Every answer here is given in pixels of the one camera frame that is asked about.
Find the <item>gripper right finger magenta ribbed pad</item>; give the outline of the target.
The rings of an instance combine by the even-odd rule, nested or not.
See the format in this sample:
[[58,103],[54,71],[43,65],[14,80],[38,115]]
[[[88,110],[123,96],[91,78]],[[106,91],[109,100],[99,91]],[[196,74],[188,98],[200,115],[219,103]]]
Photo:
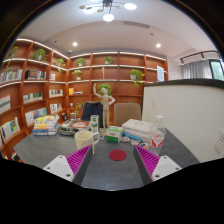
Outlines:
[[144,185],[181,170],[167,155],[159,157],[140,146],[134,147],[133,154]]

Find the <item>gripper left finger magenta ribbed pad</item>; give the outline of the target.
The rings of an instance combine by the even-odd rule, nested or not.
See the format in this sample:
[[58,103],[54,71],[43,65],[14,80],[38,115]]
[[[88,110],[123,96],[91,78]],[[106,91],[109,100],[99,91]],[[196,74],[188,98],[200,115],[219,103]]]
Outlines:
[[92,146],[89,145],[68,156],[58,155],[44,167],[44,170],[77,185],[81,185],[92,154]]

